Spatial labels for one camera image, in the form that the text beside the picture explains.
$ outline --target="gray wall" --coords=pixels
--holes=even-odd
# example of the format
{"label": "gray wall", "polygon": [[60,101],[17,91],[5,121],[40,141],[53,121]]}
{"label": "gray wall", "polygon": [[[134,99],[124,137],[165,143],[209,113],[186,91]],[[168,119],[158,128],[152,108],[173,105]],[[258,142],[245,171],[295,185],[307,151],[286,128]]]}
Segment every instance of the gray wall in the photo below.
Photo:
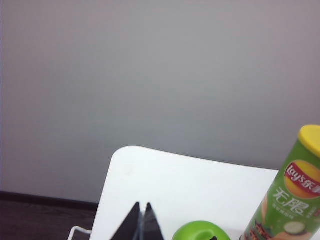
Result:
{"label": "gray wall", "polygon": [[97,202],[127,145],[276,169],[320,123],[318,0],[1,4],[2,191]]}

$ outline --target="white table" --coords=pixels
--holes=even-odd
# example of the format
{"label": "white table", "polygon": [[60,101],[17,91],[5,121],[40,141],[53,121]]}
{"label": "white table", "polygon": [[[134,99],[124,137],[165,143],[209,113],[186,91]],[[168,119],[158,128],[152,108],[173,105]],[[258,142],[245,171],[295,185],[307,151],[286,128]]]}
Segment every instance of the white table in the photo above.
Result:
{"label": "white table", "polygon": [[[182,156],[138,146],[112,157],[90,240],[111,239],[135,202],[151,202],[165,240],[205,220],[238,240],[278,171]],[[313,239],[319,239],[320,232]]]}

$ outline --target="cylindrical can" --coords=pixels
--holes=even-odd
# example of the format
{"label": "cylindrical can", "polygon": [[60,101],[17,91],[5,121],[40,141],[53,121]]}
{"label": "cylindrical can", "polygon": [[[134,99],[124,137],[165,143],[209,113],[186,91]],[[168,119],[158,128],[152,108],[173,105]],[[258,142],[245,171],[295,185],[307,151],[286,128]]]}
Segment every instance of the cylindrical can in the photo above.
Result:
{"label": "cylindrical can", "polygon": [[309,240],[319,227],[320,125],[306,125],[240,239]]}

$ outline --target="black object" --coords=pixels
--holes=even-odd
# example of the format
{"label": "black object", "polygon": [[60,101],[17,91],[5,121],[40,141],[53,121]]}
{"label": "black object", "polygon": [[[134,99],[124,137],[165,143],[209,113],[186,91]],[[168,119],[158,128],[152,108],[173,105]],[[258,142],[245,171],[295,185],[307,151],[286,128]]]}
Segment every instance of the black object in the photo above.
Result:
{"label": "black object", "polygon": [[143,215],[136,202],[111,240],[164,240],[151,204]]}

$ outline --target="green object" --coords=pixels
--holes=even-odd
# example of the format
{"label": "green object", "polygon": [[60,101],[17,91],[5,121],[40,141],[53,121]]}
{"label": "green object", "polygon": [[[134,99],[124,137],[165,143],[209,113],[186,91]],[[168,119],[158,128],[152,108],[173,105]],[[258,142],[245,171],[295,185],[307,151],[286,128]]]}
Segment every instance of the green object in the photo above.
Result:
{"label": "green object", "polygon": [[217,225],[208,221],[193,221],[183,225],[172,240],[230,240]]}
{"label": "green object", "polygon": [[309,240],[319,227],[320,126],[307,125],[241,240]]}

